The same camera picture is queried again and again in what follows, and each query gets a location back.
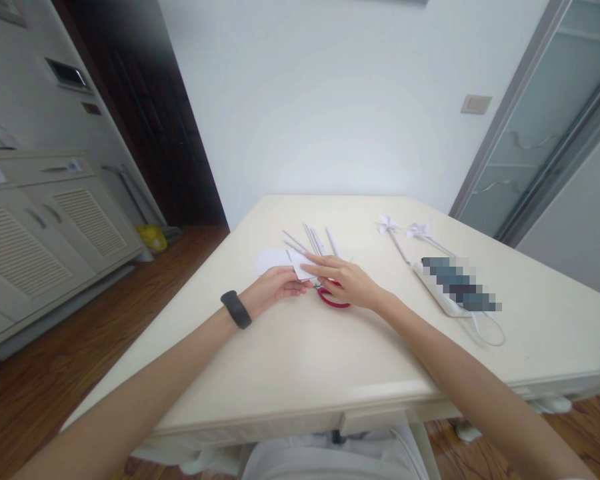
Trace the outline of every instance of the person's hand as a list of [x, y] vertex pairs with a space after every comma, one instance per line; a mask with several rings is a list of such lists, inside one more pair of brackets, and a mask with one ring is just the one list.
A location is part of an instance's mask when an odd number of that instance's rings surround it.
[[[303, 263], [302, 268], [313, 275], [317, 275], [318, 281], [334, 297], [344, 303], [375, 310], [381, 304], [382, 298], [388, 295], [386, 290], [378, 286], [355, 263], [344, 261], [333, 255], [318, 257], [309, 252], [305, 252], [305, 255], [318, 265]], [[338, 287], [329, 279], [336, 280], [341, 287]]]
[[252, 320], [286, 297], [299, 297], [312, 288], [310, 281], [300, 282], [293, 267], [272, 267], [238, 295]]

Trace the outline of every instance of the white table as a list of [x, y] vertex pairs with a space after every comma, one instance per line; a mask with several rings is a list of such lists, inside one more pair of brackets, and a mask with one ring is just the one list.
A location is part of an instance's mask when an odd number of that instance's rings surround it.
[[[389, 235], [378, 232], [380, 215], [402, 228], [432, 220], [433, 237], [471, 259], [478, 282], [503, 304], [493, 316], [507, 334], [504, 346], [482, 343], [471, 319], [444, 314]], [[522, 397], [600, 393], [599, 293], [410, 198], [272, 195], [222, 242], [66, 425], [198, 327], [224, 292], [251, 284], [258, 251], [285, 247], [282, 229], [306, 240], [303, 221], [330, 251], [328, 226], [342, 258], [360, 264]], [[412, 260], [443, 256], [422, 239], [397, 237]], [[498, 340], [480, 317], [485, 334]], [[240, 332], [134, 455], [183, 463], [203, 447], [453, 416], [457, 410], [378, 316], [329, 307], [310, 291], [281, 301]]]

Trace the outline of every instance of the light switch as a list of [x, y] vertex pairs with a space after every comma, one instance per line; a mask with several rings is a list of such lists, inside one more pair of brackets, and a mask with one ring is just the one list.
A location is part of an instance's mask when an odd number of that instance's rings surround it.
[[474, 113], [484, 115], [489, 108], [492, 97], [483, 97], [481, 95], [467, 95], [462, 104], [461, 113]]

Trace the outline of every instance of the louvered cabinet door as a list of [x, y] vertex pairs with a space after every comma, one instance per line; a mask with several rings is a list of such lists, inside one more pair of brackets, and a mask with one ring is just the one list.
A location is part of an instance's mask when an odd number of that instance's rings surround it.
[[0, 190], [0, 312], [22, 320], [94, 276], [20, 190]]
[[22, 190], [98, 273], [142, 246], [95, 177]]

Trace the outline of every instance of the dark wooden door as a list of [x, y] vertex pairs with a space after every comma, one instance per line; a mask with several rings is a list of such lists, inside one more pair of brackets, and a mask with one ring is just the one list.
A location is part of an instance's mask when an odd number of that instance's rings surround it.
[[155, 0], [53, 0], [170, 225], [226, 224]]

